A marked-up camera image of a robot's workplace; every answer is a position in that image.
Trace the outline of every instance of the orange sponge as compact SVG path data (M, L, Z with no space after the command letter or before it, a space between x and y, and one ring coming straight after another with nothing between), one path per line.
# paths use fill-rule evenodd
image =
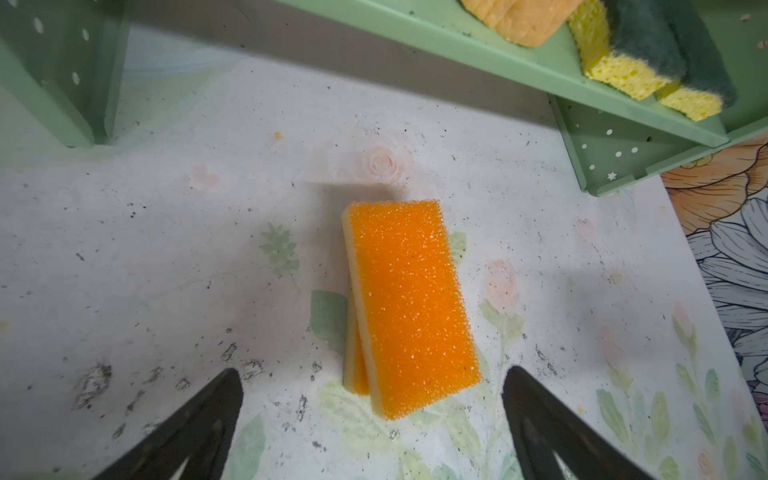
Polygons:
M349 306L346 311L346 351L344 352L344 387L357 395L368 395L366 361L362 358L360 331L357 328L355 296L349 289Z
M437 200L354 203L343 227L373 411L397 419L477 384Z

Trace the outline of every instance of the table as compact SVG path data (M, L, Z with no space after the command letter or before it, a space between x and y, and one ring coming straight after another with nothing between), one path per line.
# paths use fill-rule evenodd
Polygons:
M521 478L512 364L664 480L768 469L660 180L580 192L544 94L278 5L201 8L218 45L142 8L112 145L0 91L3 478L88 478L227 367L232 480ZM339 214L384 197L440 200L487 379L396 422L339 383Z

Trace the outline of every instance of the sponge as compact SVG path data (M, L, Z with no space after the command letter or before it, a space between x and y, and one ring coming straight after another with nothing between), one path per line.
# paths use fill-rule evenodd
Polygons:
M635 100L685 75L685 62L656 0L584 0L568 26L584 74Z
M656 93L659 102L700 121L736 103L736 88L723 59L690 0L656 0L686 62L687 73Z
M353 203L342 220L374 413L397 419L476 385L437 200Z
M366 362L362 358L360 331L357 327L355 296L349 290L349 306L346 311L346 351L344 352L344 387L357 395L368 395Z
M488 27L524 47L538 47L549 38L581 0L462 0Z

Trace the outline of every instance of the white tabletop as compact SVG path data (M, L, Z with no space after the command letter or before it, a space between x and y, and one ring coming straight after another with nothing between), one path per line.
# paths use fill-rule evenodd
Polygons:
M542 92L257 5L135 25L110 146L0 90L0 476L89 478L230 366L233 480L520 478L513 364L665 480L768 465L657 177L584 194ZM339 214L383 197L440 200L488 379L396 422L339 384Z

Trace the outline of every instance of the green shelf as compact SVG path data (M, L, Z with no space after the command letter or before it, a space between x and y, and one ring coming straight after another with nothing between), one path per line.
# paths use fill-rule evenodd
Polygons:
M0 82L68 147L109 141L127 0L0 2Z
M582 190L596 196L606 195L768 131L768 47L758 45L768 40L768 4L761 0L729 4L699 0L697 7L739 92L736 104L720 114L728 142L715 148L700 145L664 127L638 125L550 95ZM609 174L616 174L615 179L611 180Z
M653 98L638 102L587 79L565 25L541 47L525 48L499 37L458 0L278 1L699 144L717 147L729 140L719 118L694 123Z

